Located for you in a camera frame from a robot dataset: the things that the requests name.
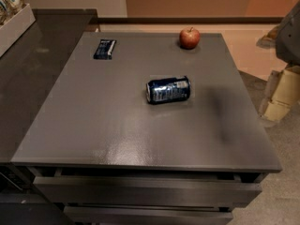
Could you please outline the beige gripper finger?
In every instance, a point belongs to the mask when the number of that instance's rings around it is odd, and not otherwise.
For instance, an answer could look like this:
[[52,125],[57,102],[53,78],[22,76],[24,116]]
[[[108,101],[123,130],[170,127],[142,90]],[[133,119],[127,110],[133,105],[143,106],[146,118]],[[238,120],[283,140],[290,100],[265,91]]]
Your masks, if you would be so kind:
[[264,90],[264,97],[260,105],[260,111],[266,111],[269,105],[273,105],[272,96],[278,87],[281,73],[278,71],[272,71],[268,77],[268,81]]
[[286,104],[264,98],[259,107],[259,120],[265,128],[271,128],[277,125],[290,109],[291,107]]

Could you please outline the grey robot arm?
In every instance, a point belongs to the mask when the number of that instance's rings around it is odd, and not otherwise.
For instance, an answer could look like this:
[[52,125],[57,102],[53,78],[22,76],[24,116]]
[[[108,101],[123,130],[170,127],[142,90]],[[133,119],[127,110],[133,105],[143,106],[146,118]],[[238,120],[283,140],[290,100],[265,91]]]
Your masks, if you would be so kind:
[[271,72],[259,107],[262,125],[270,128],[300,100],[300,1],[257,45],[274,48],[277,58],[287,64],[281,71]]

